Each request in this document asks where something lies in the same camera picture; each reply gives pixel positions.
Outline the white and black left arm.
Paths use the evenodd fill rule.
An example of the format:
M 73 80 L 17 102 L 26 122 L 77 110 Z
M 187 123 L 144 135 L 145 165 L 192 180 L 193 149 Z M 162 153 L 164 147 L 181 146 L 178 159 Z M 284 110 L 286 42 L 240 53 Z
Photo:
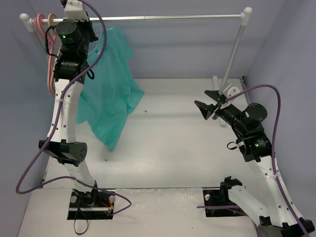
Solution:
M 90 21 L 66 19 L 55 26 L 55 31 L 61 47 L 53 70 L 55 103 L 49 130 L 52 138 L 41 140 L 39 148 L 67 169 L 74 178 L 74 191 L 81 195 L 81 202 L 93 207 L 99 200 L 98 193 L 93 190 L 97 183 L 85 162 L 87 144 L 76 141 L 75 128 L 79 97 L 85 82 L 82 72 L 89 67 L 89 44 L 98 38 Z

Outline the teal t shirt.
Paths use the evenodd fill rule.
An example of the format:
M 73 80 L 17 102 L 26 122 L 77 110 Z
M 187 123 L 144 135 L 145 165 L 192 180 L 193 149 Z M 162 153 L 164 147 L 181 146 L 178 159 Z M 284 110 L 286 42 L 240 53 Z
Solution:
M 110 151 L 119 141 L 127 116 L 144 95 L 129 69 L 128 59 L 132 55 L 122 31 L 112 27 L 100 35 L 87 58 L 88 64 L 95 63 L 95 78 L 85 78 L 76 123 L 87 122 Z

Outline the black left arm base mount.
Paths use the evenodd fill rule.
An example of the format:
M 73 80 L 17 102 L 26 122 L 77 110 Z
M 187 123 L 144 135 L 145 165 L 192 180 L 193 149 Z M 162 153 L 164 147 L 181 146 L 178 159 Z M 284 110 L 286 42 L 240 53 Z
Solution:
M 114 203 L 111 195 L 93 191 L 91 195 L 73 189 L 70 197 L 67 220 L 112 220 Z

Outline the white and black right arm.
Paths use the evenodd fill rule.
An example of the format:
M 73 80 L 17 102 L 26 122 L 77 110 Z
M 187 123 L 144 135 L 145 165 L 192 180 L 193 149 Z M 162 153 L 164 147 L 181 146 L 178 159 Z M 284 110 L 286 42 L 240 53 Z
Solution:
M 259 181 L 267 203 L 262 204 L 241 181 L 231 177 L 221 182 L 218 197 L 223 203 L 236 204 L 252 220 L 261 237 L 305 237 L 315 231 L 315 226 L 290 199 L 277 160 L 272 157 L 272 144 L 261 124 L 268 115 L 267 110 L 261 104 L 251 103 L 241 111 L 226 102 L 227 97 L 238 91 L 233 89 L 224 95 L 218 90 L 206 90 L 204 93 L 216 104 L 201 101 L 195 104 L 204 119 L 221 118 L 232 128 L 237 137 L 236 148 Z

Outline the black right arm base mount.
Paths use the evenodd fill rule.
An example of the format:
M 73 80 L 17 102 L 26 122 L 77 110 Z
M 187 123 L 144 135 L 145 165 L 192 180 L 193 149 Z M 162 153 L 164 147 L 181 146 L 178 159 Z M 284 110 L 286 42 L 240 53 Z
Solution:
M 203 190 L 203 209 L 206 217 L 246 216 L 245 212 L 229 199 L 228 190 L 234 186 L 242 186 L 242 182 L 229 176 L 220 183 L 218 188 Z

